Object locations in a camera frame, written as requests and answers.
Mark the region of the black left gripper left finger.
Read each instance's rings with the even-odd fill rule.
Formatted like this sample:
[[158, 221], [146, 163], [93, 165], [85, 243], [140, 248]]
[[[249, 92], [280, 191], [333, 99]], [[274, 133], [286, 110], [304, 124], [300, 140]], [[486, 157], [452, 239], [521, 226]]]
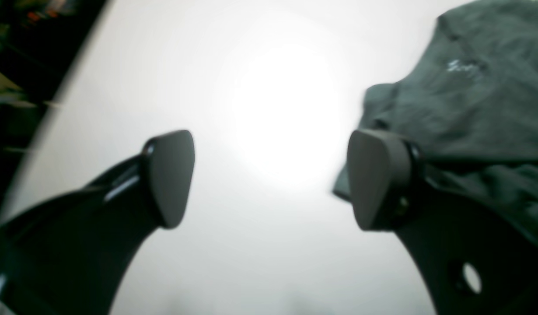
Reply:
[[107, 315], [143, 242], [183, 220], [191, 132], [153, 137], [84, 187], [0, 226], [0, 303], [16, 315]]

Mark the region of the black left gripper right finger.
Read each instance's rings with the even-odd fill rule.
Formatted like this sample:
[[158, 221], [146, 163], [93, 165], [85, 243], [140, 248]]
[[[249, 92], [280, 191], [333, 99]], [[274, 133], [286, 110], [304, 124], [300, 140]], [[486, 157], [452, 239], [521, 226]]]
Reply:
[[403, 137], [356, 130], [347, 170], [363, 231], [392, 231], [439, 315], [538, 315], [538, 222], [471, 195]]

